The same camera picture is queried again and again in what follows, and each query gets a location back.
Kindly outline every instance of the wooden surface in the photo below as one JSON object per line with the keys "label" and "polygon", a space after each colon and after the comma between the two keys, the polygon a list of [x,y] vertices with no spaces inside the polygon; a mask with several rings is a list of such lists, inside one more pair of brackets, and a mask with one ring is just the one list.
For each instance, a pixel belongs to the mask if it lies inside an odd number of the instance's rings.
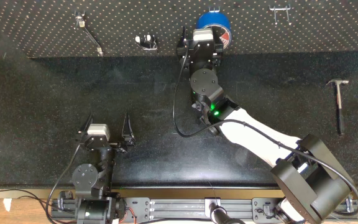
{"label": "wooden surface", "polygon": [[48,223],[45,212],[36,200],[13,199],[10,212],[6,211],[2,201],[0,199],[0,223]]}

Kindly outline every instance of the blue tape roll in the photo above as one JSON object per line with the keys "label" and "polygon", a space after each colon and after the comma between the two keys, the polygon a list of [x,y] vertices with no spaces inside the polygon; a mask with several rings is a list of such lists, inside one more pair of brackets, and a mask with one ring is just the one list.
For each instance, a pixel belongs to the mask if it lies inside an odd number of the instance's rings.
{"label": "blue tape roll", "polygon": [[213,11],[207,12],[198,19],[196,29],[203,29],[214,26],[225,30],[225,34],[220,36],[220,39],[223,42],[223,48],[225,49],[229,46],[232,36],[230,31],[230,21],[224,14]]}

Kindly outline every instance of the perforated wall panel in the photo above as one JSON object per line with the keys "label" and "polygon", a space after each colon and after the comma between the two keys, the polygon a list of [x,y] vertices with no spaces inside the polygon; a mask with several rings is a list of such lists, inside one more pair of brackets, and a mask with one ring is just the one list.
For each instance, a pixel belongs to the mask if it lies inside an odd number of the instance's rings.
{"label": "perforated wall panel", "polygon": [[[270,6],[291,5],[290,22]],[[174,55],[181,27],[193,30],[209,7],[221,7],[231,22],[227,54],[358,50],[358,1],[219,0],[0,0],[0,30],[28,57],[98,56],[81,29],[75,11],[86,12],[89,31],[105,56]],[[153,34],[158,52],[135,44],[137,35]]]}

